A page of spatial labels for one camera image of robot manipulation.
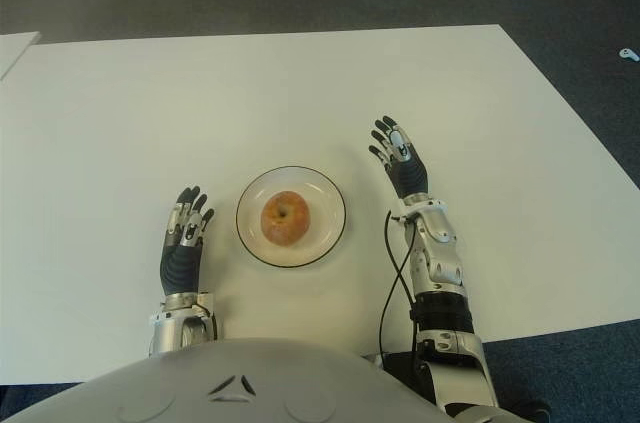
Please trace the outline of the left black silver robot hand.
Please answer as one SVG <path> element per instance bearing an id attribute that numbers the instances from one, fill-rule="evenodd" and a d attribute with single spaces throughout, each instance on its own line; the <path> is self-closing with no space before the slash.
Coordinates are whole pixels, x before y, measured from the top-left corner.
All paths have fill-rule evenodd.
<path id="1" fill-rule="evenodd" d="M 159 273 L 165 296 L 198 292 L 204 233 L 215 214 L 202 211 L 206 202 L 199 186 L 187 187 L 169 213 Z"/>

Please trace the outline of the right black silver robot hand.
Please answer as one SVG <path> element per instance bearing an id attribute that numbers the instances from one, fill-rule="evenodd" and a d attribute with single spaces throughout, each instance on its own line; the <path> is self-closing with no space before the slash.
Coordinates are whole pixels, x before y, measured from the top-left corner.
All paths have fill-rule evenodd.
<path id="1" fill-rule="evenodd" d="M 409 204 L 429 196 L 427 169 L 404 129 L 384 115 L 374 122 L 371 136 L 377 142 L 368 150 L 380 161 L 399 199 Z"/>

